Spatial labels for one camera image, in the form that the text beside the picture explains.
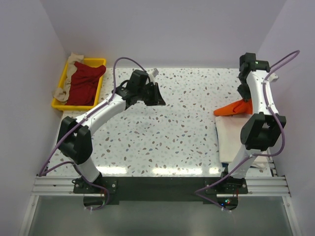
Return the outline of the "orange t-shirt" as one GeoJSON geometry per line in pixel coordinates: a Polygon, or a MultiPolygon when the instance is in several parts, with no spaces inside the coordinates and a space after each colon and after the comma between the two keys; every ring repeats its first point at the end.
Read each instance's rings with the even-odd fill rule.
{"type": "Polygon", "coordinates": [[[252,115],[252,100],[239,100],[213,111],[215,116],[252,115]]]}

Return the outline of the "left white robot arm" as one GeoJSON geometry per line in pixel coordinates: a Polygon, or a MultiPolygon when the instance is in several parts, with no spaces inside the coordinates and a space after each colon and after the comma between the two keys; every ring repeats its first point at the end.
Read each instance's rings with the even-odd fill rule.
{"type": "Polygon", "coordinates": [[[57,139],[58,150],[74,162],[85,180],[85,188],[91,193],[102,187],[101,173],[91,158],[93,152],[92,136],[107,121],[125,111],[138,101],[146,106],[164,106],[158,83],[155,81],[158,70],[151,73],[134,70],[130,79],[123,81],[97,106],[76,117],[62,120],[57,139]]]}

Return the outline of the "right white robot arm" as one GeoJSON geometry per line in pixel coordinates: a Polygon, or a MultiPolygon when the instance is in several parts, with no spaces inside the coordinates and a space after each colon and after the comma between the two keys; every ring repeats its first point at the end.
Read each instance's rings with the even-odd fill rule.
{"type": "Polygon", "coordinates": [[[271,81],[277,79],[269,62],[257,60],[254,53],[245,53],[239,58],[241,84],[238,92],[246,101],[251,101],[253,114],[240,132],[241,147],[224,170],[216,187],[224,193],[232,193],[246,187],[245,177],[254,160],[266,156],[279,137],[284,137],[286,118],[279,115],[273,101],[271,81]]]}

